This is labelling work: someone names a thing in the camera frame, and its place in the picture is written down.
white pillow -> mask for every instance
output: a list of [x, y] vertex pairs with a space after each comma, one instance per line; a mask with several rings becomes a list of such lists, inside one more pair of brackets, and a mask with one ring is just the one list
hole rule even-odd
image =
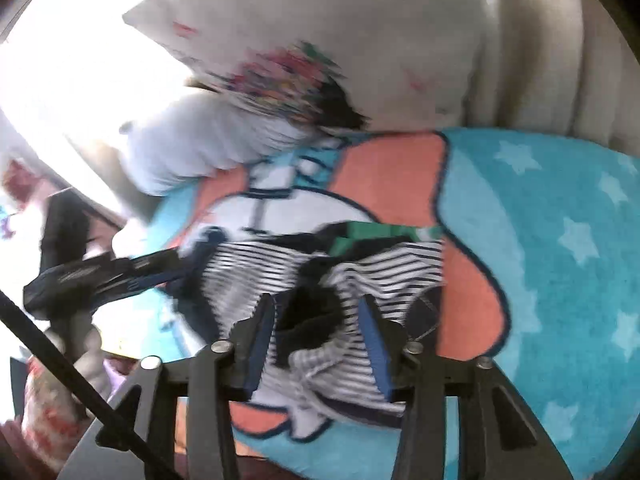
[[[252, 66], [241, 65], [256, 61], [256, 53], [306, 56], [304, 46], [310, 44], [321, 68], [334, 71], [348, 104], [368, 118], [368, 129], [415, 130], [460, 123], [482, 5], [481, 0], [145, 0], [124, 20], [220, 89], [237, 89], [220, 76], [246, 75]], [[273, 67], [264, 59], [257, 64], [258, 72], [269, 72], [270, 84], [281, 68]], [[319, 79], [326, 78], [322, 72]], [[252, 111], [299, 120], [301, 102], [318, 112], [318, 92], [301, 90], [305, 84], [308, 80], [280, 80], [275, 95], [234, 97]], [[291, 87], [303, 95], [288, 102]]]
[[124, 124], [122, 166], [144, 193], [162, 196], [182, 182], [293, 148], [312, 131], [252, 114], [210, 90], [184, 88], [150, 117]]

pillow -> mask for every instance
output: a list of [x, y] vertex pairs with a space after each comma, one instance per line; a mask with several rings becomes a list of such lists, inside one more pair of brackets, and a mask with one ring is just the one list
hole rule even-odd
[[190, 178], [293, 148], [313, 135], [309, 128], [241, 110], [200, 88], [184, 88], [160, 111], [120, 131], [127, 135], [121, 154], [125, 172], [140, 191], [155, 196]]
[[321, 126], [459, 124], [481, 0], [145, 0], [124, 15], [254, 112]]

cartoon character print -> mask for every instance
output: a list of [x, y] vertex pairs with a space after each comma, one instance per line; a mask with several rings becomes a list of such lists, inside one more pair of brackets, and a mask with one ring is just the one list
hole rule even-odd
[[[211, 225], [231, 240], [312, 232], [340, 221], [435, 225], [446, 151], [444, 139], [431, 133], [327, 138], [236, 168], [203, 181], [192, 227], [172, 245], [190, 247]], [[504, 301], [488, 271], [451, 234], [444, 258], [438, 353], [466, 360], [502, 340]], [[192, 351], [199, 349], [197, 341], [191, 344]], [[238, 430], [253, 436], [287, 430], [296, 439], [291, 409], [286, 400], [271, 399], [265, 407], [236, 404], [232, 418]]]

folded clothing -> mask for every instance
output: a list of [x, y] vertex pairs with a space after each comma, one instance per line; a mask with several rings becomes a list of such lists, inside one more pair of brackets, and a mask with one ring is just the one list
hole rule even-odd
[[254, 162], [314, 136], [312, 128], [250, 113], [200, 88], [184, 88], [159, 112], [120, 131], [127, 135], [124, 170], [138, 189], [157, 196], [189, 178]]
[[312, 436], [328, 419], [399, 424], [404, 406], [386, 402], [377, 388], [358, 324], [365, 294], [386, 319], [410, 318], [413, 339], [438, 323], [432, 303], [442, 284], [442, 242], [420, 239], [415, 228], [349, 240], [339, 235], [349, 224], [364, 225], [237, 242], [209, 228], [192, 253], [200, 259], [193, 267], [198, 283], [170, 291], [204, 343], [227, 338], [261, 294], [274, 296], [276, 324], [252, 402], [287, 408], [294, 438]]

silver bolt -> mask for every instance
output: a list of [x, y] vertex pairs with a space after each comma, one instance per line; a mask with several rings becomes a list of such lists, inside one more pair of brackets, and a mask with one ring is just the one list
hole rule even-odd
[[476, 366], [482, 368], [482, 370], [490, 370], [494, 367], [494, 360], [486, 355], [481, 355], [478, 360], [476, 360]]
[[162, 364], [162, 359], [156, 355], [150, 355], [149, 357], [145, 357], [140, 361], [140, 366], [142, 366], [145, 370], [155, 370]]
[[221, 339], [220, 341], [216, 341], [211, 345], [211, 351], [216, 354], [224, 354], [229, 352], [234, 347], [234, 344], [231, 341], [227, 341], [226, 339]]
[[422, 345], [417, 341], [409, 341], [404, 345], [404, 351], [411, 355], [420, 355], [422, 353]]

